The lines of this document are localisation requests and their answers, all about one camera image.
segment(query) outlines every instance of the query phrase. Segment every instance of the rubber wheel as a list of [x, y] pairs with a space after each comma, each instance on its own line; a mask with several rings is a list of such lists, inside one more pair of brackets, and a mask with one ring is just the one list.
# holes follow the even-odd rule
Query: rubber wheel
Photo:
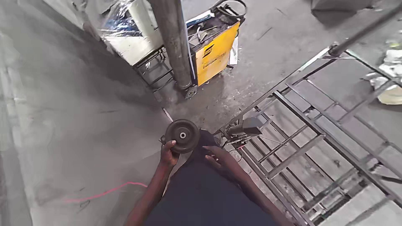
[[165, 140], [176, 140], [176, 145], [171, 151], [184, 154], [192, 151], [198, 144], [200, 131], [197, 126], [187, 119], [173, 121], [165, 133]]

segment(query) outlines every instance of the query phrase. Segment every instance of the metal pole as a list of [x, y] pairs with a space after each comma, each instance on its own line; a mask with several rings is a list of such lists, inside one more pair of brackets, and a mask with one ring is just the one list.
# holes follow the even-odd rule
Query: metal pole
[[341, 44], [333, 47], [328, 51], [331, 56], [338, 57], [343, 53], [345, 50], [349, 48], [349, 46], [353, 45], [357, 40], [361, 39], [365, 35], [369, 34], [370, 32], [377, 29], [379, 26], [383, 25], [394, 16], [396, 16], [400, 11], [402, 11], [402, 3], [395, 7], [393, 10], [388, 12], [387, 14], [383, 15], [378, 20], [371, 23], [369, 26], [363, 28], [361, 31], [357, 32], [354, 36], [350, 37], [346, 41], [342, 42]]
[[191, 85], [187, 27], [180, 0], [149, 0], [180, 89]]

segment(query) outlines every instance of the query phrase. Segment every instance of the plastic sheet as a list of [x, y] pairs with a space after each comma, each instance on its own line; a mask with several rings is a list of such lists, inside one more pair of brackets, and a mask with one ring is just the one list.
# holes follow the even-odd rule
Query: plastic sheet
[[142, 37], [142, 32], [134, 22], [128, 8], [135, 0], [122, 0], [111, 6], [109, 15], [100, 29], [101, 36]]

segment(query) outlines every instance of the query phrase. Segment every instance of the black cable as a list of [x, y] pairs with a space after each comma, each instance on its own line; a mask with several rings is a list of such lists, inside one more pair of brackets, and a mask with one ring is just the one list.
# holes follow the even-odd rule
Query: black cable
[[222, 14], [224, 14], [224, 15], [226, 15], [226, 16], [229, 16], [229, 17], [233, 17], [233, 18], [242, 18], [242, 17], [244, 17], [244, 16], [246, 15], [246, 13], [247, 13], [247, 6], [246, 6], [246, 4], [245, 4], [242, 0], [231, 0], [231, 1], [239, 2], [240, 4], [242, 4], [242, 5], [244, 6], [244, 14], [242, 14], [242, 15], [234, 16], [234, 15], [232, 15], [232, 14], [230, 14], [230, 13], [227, 13], [225, 10], [219, 8], [219, 6], [220, 6], [222, 3], [227, 2], [227, 1], [228, 1], [228, 0], [219, 0], [217, 3], [215, 3], [215, 5], [213, 5], [213, 6], [211, 7], [211, 11], [214, 11], [214, 10], [216, 9], [216, 10], [218, 10], [219, 12], [221, 12]]

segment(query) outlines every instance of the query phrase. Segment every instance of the red cable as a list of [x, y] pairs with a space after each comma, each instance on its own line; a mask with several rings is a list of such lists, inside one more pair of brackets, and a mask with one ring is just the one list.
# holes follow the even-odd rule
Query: red cable
[[140, 185], [140, 186], [143, 186], [143, 187], [148, 187], [147, 185], [145, 185], [145, 184], [143, 184], [143, 183], [140, 183], [140, 182], [131, 182], [131, 181], [129, 181], [129, 182], [127, 182], [127, 183], [124, 183], [124, 184], [122, 184], [122, 185], [120, 185], [120, 186], [118, 186], [118, 187], [115, 187], [115, 188], [113, 188], [113, 189], [110, 189], [110, 190], [108, 190], [108, 191], [105, 191], [104, 193], [102, 193], [102, 194], [98, 194], [98, 195], [94, 195], [94, 196], [91, 196], [91, 197], [87, 197], [87, 198], [82, 198], [82, 199], [66, 199], [66, 202], [67, 203], [74, 203], [74, 202], [83, 202], [83, 201], [87, 201], [87, 200], [90, 200], [90, 199], [96, 199], [96, 198], [99, 198], [99, 197], [102, 197], [102, 196], [104, 196], [104, 195], [107, 195], [107, 194], [109, 194], [110, 192], [113, 192], [113, 191], [116, 191], [116, 190], [118, 190], [118, 189], [120, 189], [120, 188], [122, 188], [122, 187], [124, 187], [124, 186], [126, 186], [126, 185]]

